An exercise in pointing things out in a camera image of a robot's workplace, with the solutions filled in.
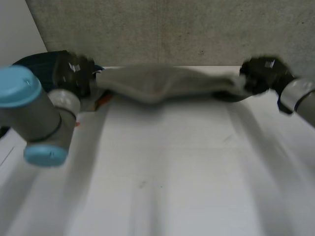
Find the robotic arm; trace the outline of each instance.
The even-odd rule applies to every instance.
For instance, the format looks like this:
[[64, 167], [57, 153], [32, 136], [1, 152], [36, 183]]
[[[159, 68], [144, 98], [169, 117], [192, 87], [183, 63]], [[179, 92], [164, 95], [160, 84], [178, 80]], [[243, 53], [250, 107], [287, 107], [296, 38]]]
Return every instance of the robotic arm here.
[[108, 89], [139, 102], [154, 104], [169, 97], [212, 94], [227, 102], [273, 89], [279, 110], [298, 113], [315, 127], [315, 81], [297, 78], [276, 57], [246, 61], [240, 76], [209, 76], [168, 65], [138, 65], [104, 70], [96, 79], [94, 62], [66, 55], [57, 61], [48, 94], [22, 66], [0, 70], [0, 125], [10, 126], [27, 142], [24, 158], [41, 167], [62, 165], [67, 157], [82, 101], [92, 87]]
[[315, 127], [315, 80], [295, 77], [277, 57], [246, 61], [240, 74], [246, 77], [245, 90], [253, 94], [269, 89], [278, 94], [278, 108], [286, 114], [296, 112]]

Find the light blue cap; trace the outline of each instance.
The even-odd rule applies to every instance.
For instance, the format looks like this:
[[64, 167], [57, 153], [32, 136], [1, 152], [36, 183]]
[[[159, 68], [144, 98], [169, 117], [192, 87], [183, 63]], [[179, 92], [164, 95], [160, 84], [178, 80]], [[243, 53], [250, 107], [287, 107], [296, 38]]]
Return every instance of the light blue cap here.
[[24, 106], [41, 93], [40, 81], [24, 66], [0, 69], [0, 108]]
[[24, 159], [36, 166], [61, 166], [68, 156], [68, 151], [54, 145], [32, 145], [24, 150]]

